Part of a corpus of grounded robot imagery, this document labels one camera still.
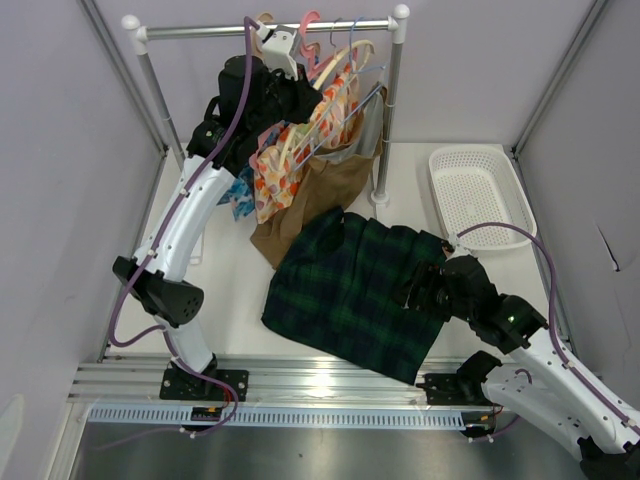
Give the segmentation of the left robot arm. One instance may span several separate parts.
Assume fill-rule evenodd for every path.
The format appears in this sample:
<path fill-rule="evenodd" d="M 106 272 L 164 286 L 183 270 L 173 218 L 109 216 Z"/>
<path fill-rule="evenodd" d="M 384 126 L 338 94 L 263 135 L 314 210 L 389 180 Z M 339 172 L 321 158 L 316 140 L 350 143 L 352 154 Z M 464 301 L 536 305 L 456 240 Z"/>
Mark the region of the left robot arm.
<path fill-rule="evenodd" d="M 172 349 L 163 400 L 232 400 L 232 388 L 219 378 L 216 356 L 201 333 L 204 292 L 185 279 L 191 252 L 212 211 L 258 150 L 260 136 L 282 121 L 307 121 L 322 99 L 302 64 L 279 66 L 256 56 L 228 59 L 218 88 L 193 131 L 161 219 L 131 257 L 117 257 L 112 267 L 124 293 L 155 319 L 155 330 Z"/>

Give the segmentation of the dark green plaid skirt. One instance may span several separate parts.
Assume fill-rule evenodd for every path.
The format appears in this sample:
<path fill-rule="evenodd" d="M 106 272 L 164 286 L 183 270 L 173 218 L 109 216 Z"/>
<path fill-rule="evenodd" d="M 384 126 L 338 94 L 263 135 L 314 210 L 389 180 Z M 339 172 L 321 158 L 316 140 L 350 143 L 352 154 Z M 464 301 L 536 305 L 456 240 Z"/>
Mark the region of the dark green plaid skirt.
<path fill-rule="evenodd" d="M 398 299 L 416 267 L 442 265 L 440 238 L 336 207 L 294 240 L 269 285 L 262 323 L 294 342 L 412 384 L 443 318 Z"/>

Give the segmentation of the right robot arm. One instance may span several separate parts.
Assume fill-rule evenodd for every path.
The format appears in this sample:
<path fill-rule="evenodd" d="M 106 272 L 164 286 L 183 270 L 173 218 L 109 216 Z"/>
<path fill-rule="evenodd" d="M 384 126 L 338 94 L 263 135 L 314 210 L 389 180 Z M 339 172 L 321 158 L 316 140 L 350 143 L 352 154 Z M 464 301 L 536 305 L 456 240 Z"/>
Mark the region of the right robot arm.
<path fill-rule="evenodd" d="M 588 372 L 526 300 L 499 293 L 476 258 L 454 255 L 442 267 L 421 261 L 394 299 L 465 321 L 516 364 L 478 351 L 453 374 L 427 374 L 418 386 L 430 403 L 503 406 L 564 447 L 587 478 L 638 478 L 638 410 Z"/>

